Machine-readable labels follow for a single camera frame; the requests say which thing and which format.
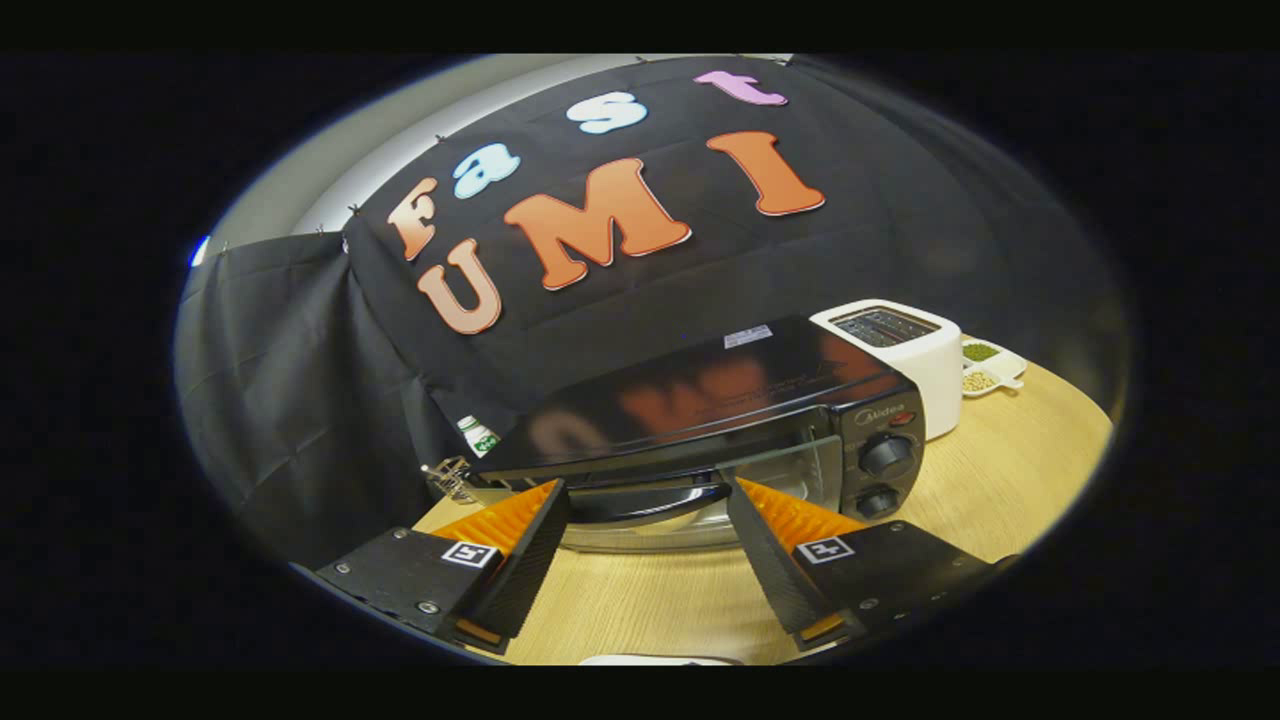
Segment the midea logo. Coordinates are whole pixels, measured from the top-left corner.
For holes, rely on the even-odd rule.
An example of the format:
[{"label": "midea logo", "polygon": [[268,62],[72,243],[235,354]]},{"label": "midea logo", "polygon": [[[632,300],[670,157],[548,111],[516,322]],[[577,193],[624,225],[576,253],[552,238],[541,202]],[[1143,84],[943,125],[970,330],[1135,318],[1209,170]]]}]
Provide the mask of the midea logo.
[{"label": "midea logo", "polygon": [[881,418],[883,418],[886,415],[890,415],[892,413],[899,413],[904,407],[906,407],[906,406],[905,405],[895,405],[893,407],[886,407],[883,410],[873,410],[870,407],[867,407],[867,409],[859,410],[858,414],[854,415],[854,423],[856,423],[859,425],[865,425],[867,423],[870,423],[872,420],[879,420]]}]

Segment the black fabric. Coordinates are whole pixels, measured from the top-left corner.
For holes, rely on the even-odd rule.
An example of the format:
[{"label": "black fabric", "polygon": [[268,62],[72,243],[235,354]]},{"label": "black fabric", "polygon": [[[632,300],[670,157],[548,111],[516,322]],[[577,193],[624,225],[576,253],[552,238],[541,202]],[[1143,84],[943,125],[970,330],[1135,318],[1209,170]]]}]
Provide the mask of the black fabric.
[{"label": "black fabric", "polygon": [[[225,502],[271,552],[312,568],[417,521],[430,498],[402,411],[415,375],[370,318],[340,236],[218,250],[179,306],[175,383]],[[448,441],[436,432],[424,451],[457,454]]]},{"label": "black fabric", "polygon": [[[788,104],[750,105],[692,82],[714,69],[750,74]],[[564,117],[611,91],[634,94],[648,117],[600,136]],[[758,213],[748,177],[705,146],[736,131],[777,136],[826,205]],[[493,142],[520,168],[458,200],[453,169]],[[581,208],[588,173],[622,158],[644,161],[645,182],[692,237],[643,258],[616,251],[611,266],[589,261],[584,281],[544,290],[541,263],[503,215],[538,193]],[[439,181],[436,233],[406,263],[387,217],[424,177]],[[416,288],[443,265],[474,306],[445,260],[466,238],[503,305],[476,336],[449,329]],[[919,306],[1057,373],[1112,416],[1126,372],[1116,281],[1066,208],[966,131],[808,61],[681,59],[579,78],[431,147],[340,236],[218,250],[192,270],[179,315],[184,420],[250,529],[310,566],[416,521],[431,502],[417,468],[466,452],[461,418],[500,436],[561,387],[768,318],[867,297]]]},{"label": "black fabric", "polygon": [[[692,82],[723,69],[781,92],[783,108],[739,101]],[[637,124],[591,136],[564,118],[572,104],[626,91],[649,109]],[[705,147],[767,131],[796,174],[819,188],[818,210],[764,217],[732,159]],[[452,172],[502,142],[520,168],[458,200]],[[557,292],[524,232],[503,215],[548,193],[581,208],[586,176],[621,158],[692,237],[643,258],[614,252]],[[422,178],[436,232],[415,259],[385,222]],[[1070,213],[1011,160],[918,105],[812,65],[745,58],[632,65],[559,85],[448,137],[396,174],[344,228],[375,316],[410,363],[433,378],[452,420],[475,414],[499,434],[538,398],[567,384],[765,318],[886,297],[996,340],[1115,410],[1126,333],[1114,277]],[[502,316],[477,336],[445,327],[415,283],[433,265],[465,307],[475,293],[445,256],[475,238]]]}]

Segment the pink letter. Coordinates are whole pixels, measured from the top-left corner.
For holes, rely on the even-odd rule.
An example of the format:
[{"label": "pink letter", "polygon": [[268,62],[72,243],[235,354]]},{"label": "pink letter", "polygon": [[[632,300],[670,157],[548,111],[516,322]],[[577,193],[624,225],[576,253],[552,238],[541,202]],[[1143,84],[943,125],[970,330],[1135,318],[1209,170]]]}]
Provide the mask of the pink letter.
[{"label": "pink letter", "polygon": [[712,70],[707,74],[698,76],[694,82],[709,82],[716,87],[723,90],[724,92],[732,95],[733,97],[741,100],[742,102],[750,102],[753,105],[786,105],[787,99],[778,95],[777,92],[771,92],[765,95],[759,90],[751,87],[751,85],[760,82],[750,76],[731,76],[724,70]]}]

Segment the orange gripper pad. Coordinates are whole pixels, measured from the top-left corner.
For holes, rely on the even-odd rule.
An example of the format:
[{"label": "orange gripper pad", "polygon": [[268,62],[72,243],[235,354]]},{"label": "orange gripper pad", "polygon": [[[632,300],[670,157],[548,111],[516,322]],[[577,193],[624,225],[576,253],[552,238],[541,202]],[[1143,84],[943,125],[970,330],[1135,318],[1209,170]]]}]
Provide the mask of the orange gripper pad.
[{"label": "orange gripper pad", "polygon": [[867,527],[852,518],[845,518],[838,512],[818,507],[812,502],[791,497],[759,483],[742,478],[737,478],[737,483],[746,491],[751,505],[764,518],[769,529],[773,530],[773,536],[786,548],[787,555],[791,555],[791,551],[803,542],[842,536]]},{"label": "orange gripper pad", "polygon": [[438,530],[431,530],[430,534],[462,542],[490,544],[502,551],[503,559],[511,557],[516,543],[520,542],[525,530],[529,529],[529,524],[534,521],[538,511],[547,502],[556,483],[561,482],[563,480],[553,480],[526,489]]}]

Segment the label on oven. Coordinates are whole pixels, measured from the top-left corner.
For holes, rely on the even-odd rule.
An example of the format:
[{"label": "label on oven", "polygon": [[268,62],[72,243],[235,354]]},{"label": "label on oven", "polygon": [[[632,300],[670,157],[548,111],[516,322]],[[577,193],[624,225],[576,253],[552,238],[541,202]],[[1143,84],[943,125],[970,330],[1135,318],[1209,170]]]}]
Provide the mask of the label on oven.
[{"label": "label on oven", "polygon": [[733,334],[724,336],[724,350],[755,342],[758,340],[764,340],[767,337],[773,337],[773,333],[769,332],[769,325],[756,325],[749,331],[739,331]]}]

